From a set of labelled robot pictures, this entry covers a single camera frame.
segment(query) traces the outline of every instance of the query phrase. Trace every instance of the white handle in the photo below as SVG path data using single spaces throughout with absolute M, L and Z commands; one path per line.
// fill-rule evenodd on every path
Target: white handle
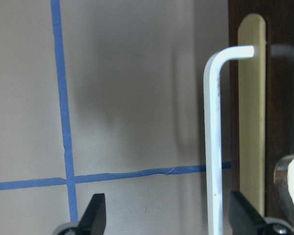
M 220 70 L 228 60 L 251 58 L 253 46 L 224 49 L 208 60 L 204 71 L 204 110 L 207 174 L 208 234 L 222 235 L 222 167 Z

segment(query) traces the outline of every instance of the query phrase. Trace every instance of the blue painter's tape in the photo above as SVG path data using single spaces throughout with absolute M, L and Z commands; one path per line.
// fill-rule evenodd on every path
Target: blue painter's tape
M 77 221 L 77 201 L 74 181 L 74 163 L 72 155 L 72 139 L 68 104 L 68 89 L 65 74 L 65 60 L 62 38 L 60 0 L 51 0 L 52 26 L 54 35 L 54 51 L 57 65 L 58 88 L 60 98 L 60 113 L 64 145 L 64 160 L 67 176 L 67 188 L 71 221 Z
M 47 186 L 65 185 L 65 184 L 66 184 L 66 181 L 61 178 L 2 182 L 0 183 L 0 190 L 47 187 Z
M 222 163 L 223 169 L 231 168 L 231 163 L 226 162 Z M 80 183 L 89 183 L 97 181 L 106 181 L 106 180 L 117 180 L 117 179 L 126 179 L 126 178 L 135 178 L 142 176 L 149 176 L 155 174 L 164 174 L 164 175 L 179 175 L 179 174 L 189 174 L 197 172 L 205 172 L 206 165 L 195 165 L 195 166 L 178 166 L 173 168 L 160 168 L 160 169 L 150 169 L 143 170 L 131 173 L 104 173 L 104 174 L 94 174 L 94 175 L 79 175 L 75 177 L 75 182 Z

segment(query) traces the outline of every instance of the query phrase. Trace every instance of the wooden panel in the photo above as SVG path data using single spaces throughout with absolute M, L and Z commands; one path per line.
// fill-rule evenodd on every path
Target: wooden panel
M 244 17 L 260 14 L 267 24 L 265 215 L 284 218 L 273 185 L 279 159 L 294 154 L 294 0 L 229 0 L 230 46 Z M 239 187 L 238 65 L 230 63 L 233 187 Z
M 240 189 L 259 214 L 265 200 L 266 23 L 258 14 L 244 18 L 238 45 L 253 45 L 255 55 L 239 60 Z

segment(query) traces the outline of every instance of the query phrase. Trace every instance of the dark brown wooden door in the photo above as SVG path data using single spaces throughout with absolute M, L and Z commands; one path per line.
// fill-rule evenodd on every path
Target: dark brown wooden door
M 250 13 L 267 25 L 265 216 L 286 219 L 273 185 L 276 163 L 294 154 L 294 0 L 229 0 L 230 46 Z M 230 63 L 233 188 L 239 190 L 238 73 Z

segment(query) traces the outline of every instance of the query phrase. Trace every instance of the vertical blue tape strip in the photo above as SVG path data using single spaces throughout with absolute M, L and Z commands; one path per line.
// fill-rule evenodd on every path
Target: vertical blue tape strip
M 74 181 L 74 164 L 72 155 L 72 139 L 70 129 L 70 117 L 69 117 L 69 104 L 68 104 L 68 91 L 65 74 L 65 60 L 63 50 L 63 38 L 62 38 L 62 26 L 61 26 L 61 11 L 60 0 L 51 1 L 51 13 L 52 13 L 52 26 L 54 35 L 54 50 L 55 60 L 58 74 L 58 88 L 60 96 L 60 112 L 62 123 L 62 135 L 64 145 L 64 160 L 65 170 L 67 176 L 67 188 L 70 207 L 71 221 L 77 221 L 77 201 L 76 201 L 76 188 Z

